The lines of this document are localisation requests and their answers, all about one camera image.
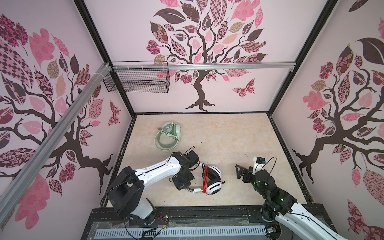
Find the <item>white black over-ear headphones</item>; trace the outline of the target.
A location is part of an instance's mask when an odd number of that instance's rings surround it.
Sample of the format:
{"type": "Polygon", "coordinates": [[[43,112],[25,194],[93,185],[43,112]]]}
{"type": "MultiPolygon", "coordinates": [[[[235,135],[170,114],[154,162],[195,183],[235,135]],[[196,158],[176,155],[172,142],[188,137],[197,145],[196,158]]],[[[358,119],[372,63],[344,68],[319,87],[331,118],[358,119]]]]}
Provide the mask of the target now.
{"type": "Polygon", "coordinates": [[[190,188],[187,187],[187,190],[191,193],[204,193],[207,195],[214,195],[222,189],[222,173],[219,168],[216,166],[206,165],[204,163],[199,163],[197,168],[201,168],[203,186],[201,188],[190,188]]]}

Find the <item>mint green over-ear headphones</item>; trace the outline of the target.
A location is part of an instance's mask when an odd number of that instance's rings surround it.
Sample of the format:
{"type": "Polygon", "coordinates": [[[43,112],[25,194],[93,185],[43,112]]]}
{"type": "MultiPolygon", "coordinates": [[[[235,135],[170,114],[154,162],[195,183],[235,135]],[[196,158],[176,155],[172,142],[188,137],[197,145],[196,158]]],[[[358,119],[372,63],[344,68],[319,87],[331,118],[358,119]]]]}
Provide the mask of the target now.
{"type": "Polygon", "coordinates": [[[158,128],[154,138],[155,147],[162,152],[170,152],[178,147],[182,135],[182,127],[179,123],[167,122],[161,128],[158,128]],[[169,144],[163,144],[161,137],[168,137],[173,141],[169,144]]]}

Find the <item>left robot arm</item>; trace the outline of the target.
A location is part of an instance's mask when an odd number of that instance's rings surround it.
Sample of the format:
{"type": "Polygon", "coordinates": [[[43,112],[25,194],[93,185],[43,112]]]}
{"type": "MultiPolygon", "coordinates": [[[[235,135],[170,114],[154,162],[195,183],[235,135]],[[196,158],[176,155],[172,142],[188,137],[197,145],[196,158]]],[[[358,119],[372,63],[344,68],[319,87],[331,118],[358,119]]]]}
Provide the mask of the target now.
{"type": "Polygon", "coordinates": [[[192,167],[199,162],[199,156],[190,150],[185,154],[174,152],[168,159],[143,169],[125,167],[107,189],[106,198],[119,217],[134,216],[151,224],[157,210],[150,200],[142,199],[144,190],[167,177],[172,178],[177,190],[188,188],[195,179],[192,167]]]}

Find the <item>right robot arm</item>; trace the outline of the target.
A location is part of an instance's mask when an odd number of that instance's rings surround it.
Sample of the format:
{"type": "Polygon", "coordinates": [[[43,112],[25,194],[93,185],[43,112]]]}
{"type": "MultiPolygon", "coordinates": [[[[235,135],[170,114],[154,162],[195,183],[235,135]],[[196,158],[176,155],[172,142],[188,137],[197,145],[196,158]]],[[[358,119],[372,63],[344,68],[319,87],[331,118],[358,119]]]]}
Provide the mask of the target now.
{"type": "Polygon", "coordinates": [[[302,240],[344,240],[326,224],[312,215],[295,197],[276,185],[274,177],[263,164],[244,168],[235,165],[237,179],[249,183],[265,200],[261,216],[267,222],[276,221],[302,240]]]}

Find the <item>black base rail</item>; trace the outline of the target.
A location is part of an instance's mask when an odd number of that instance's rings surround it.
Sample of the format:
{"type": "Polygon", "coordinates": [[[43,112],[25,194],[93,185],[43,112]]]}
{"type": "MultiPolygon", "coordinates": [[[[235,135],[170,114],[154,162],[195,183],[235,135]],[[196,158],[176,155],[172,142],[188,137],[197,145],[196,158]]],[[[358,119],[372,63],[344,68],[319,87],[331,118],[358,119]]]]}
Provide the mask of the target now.
{"type": "Polygon", "coordinates": [[[91,211],[82,240],[94,240],[98,229],[151,229],[222,226],[264,226],[265,236],[248,237],[181,237],[157,240],[299,240],[287,227],[276,221],[267,222],[261,217],[260,205],[157,207],[157,215],[151,224],[144,224],[138,217],[119,217],[112,208],[91,211]]]}

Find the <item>aluminium rail back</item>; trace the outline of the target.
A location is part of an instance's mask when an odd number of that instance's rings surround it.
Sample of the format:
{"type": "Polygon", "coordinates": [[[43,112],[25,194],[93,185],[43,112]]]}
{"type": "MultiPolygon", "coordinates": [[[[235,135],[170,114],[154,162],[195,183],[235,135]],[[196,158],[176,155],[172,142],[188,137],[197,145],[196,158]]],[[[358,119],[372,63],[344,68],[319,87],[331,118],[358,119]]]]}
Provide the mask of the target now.
{"type": "Polygon", "coordinates": [[[293,70],[296,66],[294,62],[259,62],[259,63],[221,63],[221,64],[176,64],[168,63],[155,64],[139,64],[139,65],[116,65],[114,70],[169,70],[169,71],[184,71],[184,70],[237,70],[237,69],[290,69],[293,70]]]}

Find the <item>aluminium rail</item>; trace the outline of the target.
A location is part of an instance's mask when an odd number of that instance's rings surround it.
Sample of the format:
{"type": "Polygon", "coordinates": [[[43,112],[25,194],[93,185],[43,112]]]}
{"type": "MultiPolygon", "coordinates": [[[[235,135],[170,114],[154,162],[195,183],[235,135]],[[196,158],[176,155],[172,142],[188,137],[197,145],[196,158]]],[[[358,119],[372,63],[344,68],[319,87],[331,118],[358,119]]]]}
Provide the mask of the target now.
{"type": "Polygon", "coordinates": [[[184,70],[237,70],[237,69],[290,69],[293,70],[296,66],[294,62],[259,62],[259,63],[221,63],[221,64],[176,64],[168,63],[155,64],[139,64],[139,65],[116,65],[114,70],[169,70],[169,71],[184,71],[184,70]]]}
{"type": "Polygon", "coordinates": [[[20,198],[27,191],[45,162],[50,158],[58,143],[64,137],[70,125],[75,121],[81,109],[86,105],[94,90],[110,72],[111,64],[103,63],[91,77],[90,83],[82,93],[75,99],[69,109],[65,112],[59,122],[53,127],[52,132],[43,143],[37,148],[32,159],[21,169],[7,189],[1,195],[1,224],[5,222],[12,210],[18,204],[20,198]]]}

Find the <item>aluminium rail left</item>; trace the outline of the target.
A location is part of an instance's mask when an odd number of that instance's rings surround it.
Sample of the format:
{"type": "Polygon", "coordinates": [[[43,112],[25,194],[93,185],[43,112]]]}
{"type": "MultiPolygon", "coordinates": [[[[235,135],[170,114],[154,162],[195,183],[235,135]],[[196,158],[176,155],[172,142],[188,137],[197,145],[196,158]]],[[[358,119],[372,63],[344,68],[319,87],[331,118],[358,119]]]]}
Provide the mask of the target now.
{"type": "Polygon", "coordinates": [[[81,109],[86,105],[94,90],[110,72],[111,64],[103,63],[91,77],[90,83],[82,93],[75,99],[69,109],[65,112],[59,122],[53,127],[52,132],[43,143],[37,148],[32,159],[21,169],[7,189],[1,195],[1,224],[5,222],[12,210],[18,204],[20,198],[27,191],[45,162],[50,158],[58,143],[64,137],[70,125],[75,121],[81,109]]]}

